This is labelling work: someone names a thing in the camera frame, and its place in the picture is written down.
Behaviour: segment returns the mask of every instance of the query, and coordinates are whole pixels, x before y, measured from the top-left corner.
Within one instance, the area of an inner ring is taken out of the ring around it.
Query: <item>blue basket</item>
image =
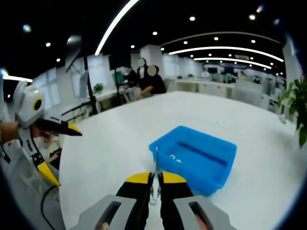
[[[149,145],[158,169],[187,180],[194,193],[210,196],[226,183],[236,156],[236,145],[194,129],[178,126]]]

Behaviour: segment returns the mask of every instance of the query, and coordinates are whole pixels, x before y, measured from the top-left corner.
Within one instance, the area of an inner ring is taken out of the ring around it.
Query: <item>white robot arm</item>
[[[52,184],[59,186],[58,180],[47,166],[33,140],[31,125],[35,124],[39,129],[44,131],[70,136],[81,136],[81,132],[75,126],[60,120],[59,116],[48,113],[44,106],[43,92],[34,86],[27,86],[27,82],[20,81],[18,83],[14,92],[13,102],[16,118],[20,124],[18,131],[24,149],[24,156],[30,165],[35,167],[44,178]],[[0,103],[2,103],[1,108],[6,108],[4,101],[0,101]]]

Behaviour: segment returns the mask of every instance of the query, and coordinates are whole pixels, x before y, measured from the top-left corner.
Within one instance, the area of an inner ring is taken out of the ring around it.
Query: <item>black shirt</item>
[[[152,86],[153,89],[150,91],[151,94],[166,93],[164,81],[159,74],[148,78],[148,86]]]

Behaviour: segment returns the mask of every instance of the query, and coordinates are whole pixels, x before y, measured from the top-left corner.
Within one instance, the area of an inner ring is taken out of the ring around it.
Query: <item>desk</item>
[[[130,91],[131,91],[130,88],[128,88],[128,89],[120,89],[119,93],[120,94],[124,94],[124,93],[128,93]],[[101,92],[101,94],[96,94],[94,96],[96,97],[96,100],[98,102],[100,102],[100,101],[112,98],[112,97],[116,96],[116,94],[117,94],[117,90],[103,90]],[[90,99],[80,99],[78,103],[70,104],[70,105],[66,106],[64,109],[62,109],[61,115],[63,116],[65,114],[73,112],[73,111],[75,111],[77,109],[81,109],[82,107],[87,106],[89,104],[90,104]]]
[[[249,104],[189,92],[105,111],[77,124],[82,137],[65,137],[59,195],[66,228],[98,200],[115,194],[127,177],[152,170],[148,145],[179,125],[237,144],[229,178],[210,199],[238,230],[274,229],[305,177],[305,168],[291,154],[295,126]],[[160,205],[150,205],[147,230],[163,229]]]

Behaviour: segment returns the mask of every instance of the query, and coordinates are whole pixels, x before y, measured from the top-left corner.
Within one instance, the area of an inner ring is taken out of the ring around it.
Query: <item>human hand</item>
[[[136,97],[136,100],[137,100],[137,101],[140,100],[140,99],[143,99],[143,96],[142,96],[142,95],[138,95],[138,96]]]

